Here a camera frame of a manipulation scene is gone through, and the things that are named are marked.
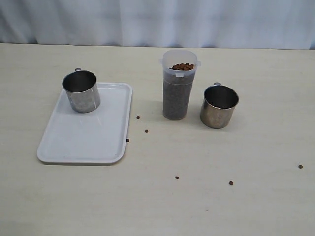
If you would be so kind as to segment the clear plastic tall container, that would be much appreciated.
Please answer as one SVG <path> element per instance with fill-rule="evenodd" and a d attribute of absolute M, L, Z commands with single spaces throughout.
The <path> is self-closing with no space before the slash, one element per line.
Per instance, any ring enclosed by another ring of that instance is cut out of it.
<path fill-rule="evenodd" d="M 163 115 L 170 120 L 181 120 L 187 114 L 200 61 L 191 51 L 173 49 L 163 54 L 160 63 L 163 71 Z"/>

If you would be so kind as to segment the white plastic tray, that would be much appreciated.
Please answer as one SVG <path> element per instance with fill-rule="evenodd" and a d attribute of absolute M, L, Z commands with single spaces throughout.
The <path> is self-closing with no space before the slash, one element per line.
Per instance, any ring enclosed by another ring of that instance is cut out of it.
<path fill-rule="evenodd" d="M 125 153 L 132 87 L 98 83 L 101 104 L 75 112 L 61 91 L 37 149 L 37 158 L 55 164 L 113 164 Z"/>

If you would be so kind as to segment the white curtain backdrop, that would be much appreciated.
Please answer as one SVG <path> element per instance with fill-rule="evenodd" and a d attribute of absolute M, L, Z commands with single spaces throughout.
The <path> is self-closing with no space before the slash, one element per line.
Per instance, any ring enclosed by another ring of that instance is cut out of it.
<path fill-rule="evenodd" d="M 3 0 L 2 43 L 313 49 L 312 0 Z"/>

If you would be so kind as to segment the steel mug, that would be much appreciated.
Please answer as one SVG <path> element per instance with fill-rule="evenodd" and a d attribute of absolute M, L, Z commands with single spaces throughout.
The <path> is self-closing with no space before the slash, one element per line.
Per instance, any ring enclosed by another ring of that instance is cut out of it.
<path fill-rule="evenodd" d="M 62 87 L 74 111 L 89 113 L 99 107 L 101 99 L 96 82 L 94 73 L 81 68 L 63 78 Z"/>
<path fill-rule="evenodd" d="M 204 91 L 200 120 L 209 128 L 225 128 L 238 102 L 239 96 L 235 90 L 215 82 Z"/>

